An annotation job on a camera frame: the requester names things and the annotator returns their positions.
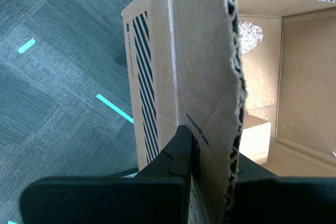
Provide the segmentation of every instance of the gray carpet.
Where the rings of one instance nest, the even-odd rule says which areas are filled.
[[[0,223],[54,175],[138,166],[121,11],[132,0],[0,0]],[[20,54],[30,39],[36,43]]]

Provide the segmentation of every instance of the blue diagonal stripe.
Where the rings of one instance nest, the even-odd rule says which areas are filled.
[[[23,54],[25,51],[27,51],[33,44],[35,44],[36,40],[30,39],[27,43],[25,43],[23,46],[21,46],[18,51],[20,54]]]
[[[149,154],[149,149],[148,149],[148,145],[147,145],[147,139],[145,138],[145,146],[146,146],[146,150],[147,150],[147,153]]]
[[[148,31],[146,20],[143,17],[143,14],[140,14],[140,18],[141,18],[141,21],[142,21],[143,28],[145,28],[145,32],[146,32],[147,38],[149,40],[149,31]]]
[[[143,84],[142,84],[142,80],[140,79],[140,75],[139,75],[139,74],[138,74],[138,78],[139,78],[139,83],[140,83],[141,90],[142,90],[142,92],[144,93],[144,96],[145,96],[146,101],[148,102],[148,100],[149,100],[149,101],[151,102],[151,107],[152,107],[152,109],[153,109],[154,116],[155,116],[155,119],[156,119],[156,110],[155,110],[155,108],[154,108],[154,104],[153,104],[152,100],[150,99],[150,95],[149,95],[147,86],[145,85],[147,94],[148,94],[148,96],[149,96],[148,100],[147,100],[147,95],[146,95],[146,93],[144,92]]]
[[[140,92],[140,97],[141,97],[142,104],[144,105],[144,108],[145,108],[145,112],[146,112],[148,121],[151,119],[152,124],[153,124],[153,127],[154,127],[154,130],[155,130],[155,133],[156,133],[155,135],[156,135],[156,137],[158,137],[158,130],[156,129],[156,123],[155,123],[155,121],[154,121],[154,118],[153,118],[153,115],[152,115],[152,111],[151,111],[151,109],[147,109],[147,107],[149,107],[149,106],[147,106],[147,105],[145,104],[145,102],[144,102],[144,100],[143,100],[142,92]]]
[[[141,56],[141,54],[140,54],[140,50],[139,50],[139,46],[138,46],[138,43],[137,43],[137,40],[135,39],[135,37],[134,37],[134,41],[135,41],[135,47],[137,48],[138,55]],[[152,81],[153,81],[153,73],[152,73],[151,65],[149,65],[149,62],[148,62],[147,57],[145,56],[144,58],[145,58],[145,62],[146,62],[147,69],[148,69],[148,71],[149,71],[149,75],[151,76],[151,79],[152,79]]]
[[[131,123],[134,123],[134,120],[132,117],[130,117],[129,115],[127,115],[125,112],[123,112],[120,108],[118,108],[117,106],[115,106],[112,102],[110,102],[109,100],[107,100],[105,97],[103,97],[101,94],[98,94],[96,96],[100,101],[102,101],[103,103],[105,103],[108,107],[110,107],[111,109],[113,109],[114,111],[116,111],[118,114],[122,115],[124,118],[126,118],[128,121],[130,121]]]
[[[149,135],[150,140],[151,140],[151,146],[152,146],[153,152],[154,152],[155,156],[157,156],[157,154],[159,153],[159,148],[155,149],[155,146],[157,146],[155,136],[154,136],[154,134],[153,134],[153,135],[150,134],[149,127],[148,127],[148,122],[147,122],[147,120],[146,120],[146,117],[145,117],[145,113],[144,113],[144,111],[143,111],[143,108],[141,108],[141,110],[142,110],[143,120],[144,120],[144,122],[145,122],[146,129],[147,129],[148,135]]]
[[[134,20],[133,20],[133,27],[134,27],[134,31],[135,31],[135,34],[136,34],[136,38],[138,39],[138,42],[139,42],[139,45],[140,45],[142,54],[143,54],[143,55],[146,55],[145,49],[143,48],[143,45],[142,45],[142,43],[141,43],[140,35],[139,35],[138,29],[137,29],[137,27],[136,27],[136,25],[135,25]]]
[[[149,133],[147,134],[147,130],[145,128],[145,123],[143,123],[143,131],[145,132],[145,142],[147,141],[148,149],[150,150],[150,153],[149,153],[151,155],[150,157],[152,157],[152,160],[153,160],[153,159],[155,159],[156,155],[155,155],[154,147],[151,147],[151,145],[150,145],[150,142],[149,142],[150,139],[148,137],[148,135],[150,135],[150,134]]]
[[[144,43],[144,45],[145,45],[145,48],[146,48],[146,50],[147,50],[149,59],[151,59],[151,51],[150,51],[150,49],[149,49],[147,40],[146,40],[146,38],[145,38],[145,34],[143,33],[143,30],[142,30],[142,27],[141,27],[141,24],[140,24],[140,20],[139,20],[138,17],[136,17],[135,20],[136,20],[136,23],[138,24],[138,28],[139,28],[140,33],[141,33],[142,41],[143,41],[143,43]]]
[[[138,57],[138,55],[136,55],[137,57],[137,63],[138,63],[138,67],[139,67],[139,71],[140,71],[140,74],[141,74],[141,77],[142,77],[142,80],[143,80],[143,84],[145,85],[146,84],[146,82],[145,82],[145,78],[144,78],[144,76],[143,76],[143,71],[142,71],[142,69],[141,69],[141,67],[140,67],[140,62],[139,62],[139,57]],[[155,101],[155,97],[154,97],[154,90],[153,90],[153,88],[152,88],[152,85],[151,85],[151,83],[150,83],[150,80],[149,80],[149,77],[148,77],[148,74],[147,74],[147,72],[145,71],[145,75],[146,75],[146,79],[147,79],[147,84],[148,85],[145,85],[145,87],[146,87],[146,91],[148,92],[148,90],[147,90],[147,86],[149,87],[149,89],[151,90],[151,94],[152,94],[152,98],[153,98],[153,101]]]

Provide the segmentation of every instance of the box wall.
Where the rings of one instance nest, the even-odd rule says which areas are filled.
[[[336,9],[286,17],[283,24],[278,136],[332,158]]]
[[[262,41],[241,57],[248,92],[246,109],[249,115],[271,122],[271,139],[275,140],[282,19],[244,14],[239,19],[263,30]]]

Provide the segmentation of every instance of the cardboard box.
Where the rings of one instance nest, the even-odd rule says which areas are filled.
[[[244,129],[240,139],[239,152],[259,165],[267,161],[271,122],[247,115],[244,119]]]
[[[291,64],[291,59],[303,60],[304,54],[298,53],[300,50],[307,54],[312,52],[307,51],[300,40],[300,32],[307,32],[302,24],[309,27],[326,14],[330,18],[323,22],[334,26],[330,20],[335,11],[287,16],[336,4],[326,0],[238,2],[240,17],[258,23],[265,33],[257,46],[259,49],[251,52],[255,60],[244,60],[247,89],[251,93],[250,99],[254,99],[248,100],[248,112],[270,121],[274,137],[279,114],[278,132],[285,134],[287,116],[291,114],[290,100],[293,97],[289,93],[293,91],[290,88],[293,84],[283,77],[283,71],[281,79],[285,81],[281,81],[280,93],[286,87],[288,91],[279,95],[281,55],[288,76],[297,77],[287,64]],[[178,125],[188,126],[201,150],[200,176],[192,179],[191,223],[227,222],[233,206],[246,97],[238,49],[237,15],[236,0],[134,0],[122,12],[139,169],[158,155]],[[318,29],[318,35],[323,37],[323,30],[329,27]],[[312,37],[316,37],[314,31],[311,30]],[[318,46],[313,51],[326,53]],[[251,68],[256,62],[260,64],[258,69]],[[301,96],[309,90],[308,85],[298,89],[302,91]],[[279,100],[285,102],[279,106],[278,113]]]

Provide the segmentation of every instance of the teal tape strip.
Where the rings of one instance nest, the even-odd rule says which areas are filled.
[[[105,97],[103,97],[101,94],[96,96],[100,101],[102,101],[103,103],[105,103],[108,107],[110,107],[111,109],[113,109],[114,111],[116,111],[118,114],[122,115],[124,118],[126,118],[128,121],[130,121],[131,123],[134,123],[133,118],[130,117],[129,115],[127,115],[125,112],[123,112],[120,108],[118,108],[117,106],[115,106],[112,102],[110,102],[109,100],[107,100]]]
[[[23,46],[21,46],[18,51],[20,54],[23,54],[25,51],[27,51],[33,44],[35,44],[35,40],[31,39],[30,41],[28,41],[27,43],[25,43]]]

